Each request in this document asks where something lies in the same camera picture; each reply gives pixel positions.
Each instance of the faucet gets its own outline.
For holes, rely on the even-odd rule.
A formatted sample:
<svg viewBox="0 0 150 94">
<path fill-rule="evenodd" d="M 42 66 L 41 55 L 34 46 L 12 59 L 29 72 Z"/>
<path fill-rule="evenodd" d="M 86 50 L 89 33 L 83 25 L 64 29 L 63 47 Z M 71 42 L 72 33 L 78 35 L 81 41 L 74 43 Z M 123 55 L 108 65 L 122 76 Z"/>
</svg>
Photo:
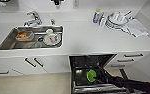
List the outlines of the faucet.
<svg viewBox="0 0 150 94">
<path fill-rule="evenodd" d="M 32 12 L 29 12 L 27 13 L 27 15 L 33 15 L 33 17 L 35 18 L 35 20 L 32 20 L 32 21 L 28 21 L 28 22 L 25 22 L 24 23 L 24 26 L 30 26 L 31 24 L 33 23 L 36 23 L 37 25 L 41 25 L 42 24 L 42 21 L 38 15 L 38 13 L 36 11 L 32 11 Z"/>
</svg>

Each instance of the white cabinet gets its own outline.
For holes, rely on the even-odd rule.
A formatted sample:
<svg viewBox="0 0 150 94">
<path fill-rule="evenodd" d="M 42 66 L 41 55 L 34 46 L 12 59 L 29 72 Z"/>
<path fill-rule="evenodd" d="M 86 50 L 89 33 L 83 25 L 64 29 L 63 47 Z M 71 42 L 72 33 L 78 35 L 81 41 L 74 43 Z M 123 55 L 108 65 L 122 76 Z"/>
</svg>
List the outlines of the white cabinet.
<svg viewBox="0 0 150 94">
<path fill-rule="evenodd" d="M 150 52 L 125 52 L 117 55 L 105 66 L 106 69 L 122 68 L 142 59 Z"/>
<path fill-rule="evenodd" d="M 3 65 L 0 65 L 0 77 L 2 77 L 2 76 L 20 76 L 20 75 L 23 75 L 23 74 L 16 72 L 10 68 L 7 68 Z"/>
<path fill-rule="evenodd" d="M 0 58 L 0 64 L 21 72 L 24 75 L 47 73 L 32 58 L 27 57 Z"/>
<path fill-rule="evenodd" d="M 48 73 L 70 72 L 70 62 L 68 55 L 61 56 L 41 56 L 37 59 L 44 64 L 43 68 Z"/>
<path fill-rule="evenodd" d="M 70 72 L 68 55 L 0 58 L 0 64 L 24 75 Z"/>
</svg>

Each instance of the sink basin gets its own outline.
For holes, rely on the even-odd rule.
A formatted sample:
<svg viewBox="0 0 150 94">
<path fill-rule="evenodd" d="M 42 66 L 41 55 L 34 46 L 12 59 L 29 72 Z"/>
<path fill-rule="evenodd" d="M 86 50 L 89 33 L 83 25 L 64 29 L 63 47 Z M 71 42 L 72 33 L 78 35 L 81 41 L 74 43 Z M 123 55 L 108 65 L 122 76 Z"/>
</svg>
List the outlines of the sink basin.
<svg viewBox="0 0 150 94">
<path fill-rule="evenodd" d="M 61 41 L 56 45 L 46 45 L 43 41 L 37 42 L 42 37 L 44 38 L 47 29 L 52 29 L 54 33 L 61 35 Z M 18 41 L 16 36 L 19 32 L 25 31 L 34 33 L 34 38 L 31 41 Z M 11 49 L 34 49 L 34 48 L 58 48 L 62 45 L 62 26 L 41 26 L 41 27 L 16 27 L 11 30 L 6 39 L 1 43 L 0 50 L 11 50 Z"/>
</svg>

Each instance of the floor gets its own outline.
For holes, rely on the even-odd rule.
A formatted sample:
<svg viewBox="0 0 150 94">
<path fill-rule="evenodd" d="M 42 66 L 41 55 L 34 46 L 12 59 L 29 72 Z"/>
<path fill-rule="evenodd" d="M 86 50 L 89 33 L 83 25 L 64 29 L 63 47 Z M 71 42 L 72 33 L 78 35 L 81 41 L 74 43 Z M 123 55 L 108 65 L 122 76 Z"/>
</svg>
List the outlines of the floor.
<svg viewBox="0 0 150 94">
<path fill-rule="evenodd" d="M 108 70 L 121 76 L 119 70 Z M 0 77 L 0 94 L 70 94 L 71 73 Z"/>
</svg>

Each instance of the white countertop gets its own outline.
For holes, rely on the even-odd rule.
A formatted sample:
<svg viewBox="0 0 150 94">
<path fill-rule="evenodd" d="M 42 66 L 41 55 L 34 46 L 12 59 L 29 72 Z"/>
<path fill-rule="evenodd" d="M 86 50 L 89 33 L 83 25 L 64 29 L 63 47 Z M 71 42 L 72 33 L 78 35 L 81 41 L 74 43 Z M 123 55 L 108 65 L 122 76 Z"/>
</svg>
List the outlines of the white countertop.
<svg viewBox="0 0 150 94">
<path fill-rule="evenodd" d="M 150 51 L 150 38 L 148 36 L 136 38 L 122 31 L 110 30 L 106 26 L 100 27 L 92 22 L 58 22 L 56 25 L 63 26 L 61 47 L 0 50 L 0 57 Z M 11 29 L 17 26 L 23 26 L 23 23 L 0 23 L 0 44 Z"/>
</svg>

